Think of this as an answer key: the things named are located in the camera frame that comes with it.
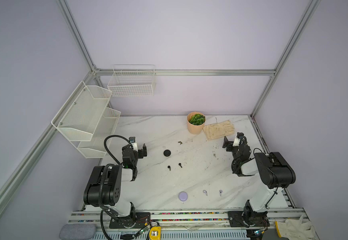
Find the purple earbud charging case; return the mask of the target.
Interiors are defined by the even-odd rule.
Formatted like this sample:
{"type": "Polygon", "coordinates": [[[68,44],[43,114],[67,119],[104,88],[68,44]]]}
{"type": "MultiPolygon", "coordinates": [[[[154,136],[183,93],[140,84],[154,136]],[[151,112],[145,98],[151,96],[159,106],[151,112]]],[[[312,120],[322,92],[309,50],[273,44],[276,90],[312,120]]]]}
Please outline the purple earbud charging case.
{"type": "Polygon", "coordinates": [[[188,199],[188,194],[186,192],[180,192],[178,198],[180,201],[185,202],[188,199]]]}

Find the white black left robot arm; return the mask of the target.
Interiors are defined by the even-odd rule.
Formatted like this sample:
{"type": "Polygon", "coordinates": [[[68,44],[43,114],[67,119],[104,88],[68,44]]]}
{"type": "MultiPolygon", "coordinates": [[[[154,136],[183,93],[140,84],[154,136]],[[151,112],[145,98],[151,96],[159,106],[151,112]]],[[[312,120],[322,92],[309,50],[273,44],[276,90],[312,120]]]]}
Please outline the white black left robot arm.
{"type": "Polygon", "coordinates": [[[141,149],[135,137],[125,138],[120,135],[110,135],[104,139],[106,152],[116,164],[94,167],[84,191],[84,204],[99,207],[104,213],[115,219],[134,221],[137,214],[134,204],[122,199],[121,185],[123,182],[133,182],[138,175],[138,161],[148,155],[146,145],[141,149]],[[120,162],[109,150],[107,141],[120,138],[127,142],[122,147],[120,162]]]}

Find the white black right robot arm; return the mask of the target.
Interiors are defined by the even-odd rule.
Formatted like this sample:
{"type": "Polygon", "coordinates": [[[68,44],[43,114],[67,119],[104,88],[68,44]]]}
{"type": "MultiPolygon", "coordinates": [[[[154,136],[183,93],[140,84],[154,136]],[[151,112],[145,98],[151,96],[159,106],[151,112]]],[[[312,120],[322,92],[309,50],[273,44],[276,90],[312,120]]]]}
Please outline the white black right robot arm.
{"type": "Polygon", "coordinates": [[[222,147],[232,153],[232,173],[239,177],[253,177],[259,174],[263,183],[256,193],[247,200],[244,207],[247,213],[263,213],[270,208],[270,203],[278,193],[296,182],[296,174],[279,152],[252,152],[244,133],[238,132],[233,141],[225,136],[222,147]],[[257,170],[252,174],[243,172],[244,165],[254,161],[257,170]]]}

